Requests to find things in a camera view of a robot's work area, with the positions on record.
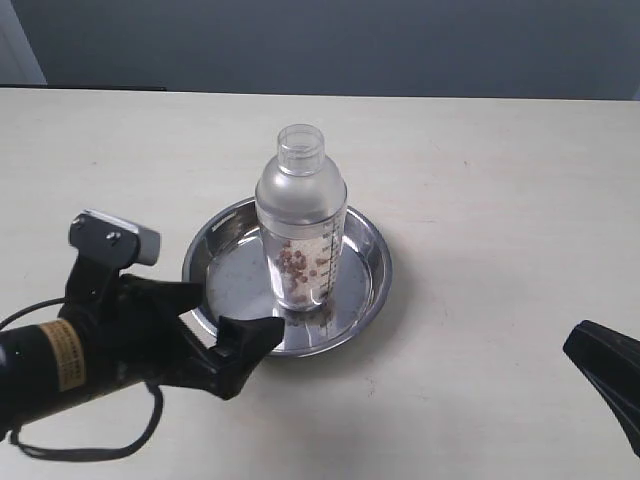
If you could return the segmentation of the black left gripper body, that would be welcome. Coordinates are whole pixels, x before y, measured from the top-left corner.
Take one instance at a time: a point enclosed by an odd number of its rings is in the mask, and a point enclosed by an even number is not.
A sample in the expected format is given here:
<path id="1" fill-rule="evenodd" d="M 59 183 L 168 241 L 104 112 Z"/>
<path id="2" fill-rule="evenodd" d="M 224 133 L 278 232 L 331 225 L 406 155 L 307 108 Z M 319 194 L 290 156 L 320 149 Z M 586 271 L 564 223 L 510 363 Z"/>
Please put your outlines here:
<path id="1" fill-rule="evenodd" d="M 58 319 L 34 329 L 30 402 L 65 410 L 145 382 L 203 390 L 223 400 L 249 375 L 226 375 L 213 347 L 168 318 L 140 288 L 142 277 L 77 255 Z"/>

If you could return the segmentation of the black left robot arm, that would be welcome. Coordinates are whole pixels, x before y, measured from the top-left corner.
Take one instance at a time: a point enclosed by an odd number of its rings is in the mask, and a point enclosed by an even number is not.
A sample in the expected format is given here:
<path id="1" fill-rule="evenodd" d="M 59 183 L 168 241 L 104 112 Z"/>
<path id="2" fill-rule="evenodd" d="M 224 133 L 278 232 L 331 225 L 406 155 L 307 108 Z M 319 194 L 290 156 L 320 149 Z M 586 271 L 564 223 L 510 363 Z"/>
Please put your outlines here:
<path id="1" fill-rule="evenodd" d="M 125 273 L 134 253 L 81 253 L 57 319 L 1 334 L 1 431 L 142 383 L 154 398 L 146 428 L 162 415 L 163 386 L 203 390 L 223 400 L 239 394 L 277 345 L 280 319 L 220 320 L 214 346 L 182 322 L 202 289 Z"/>

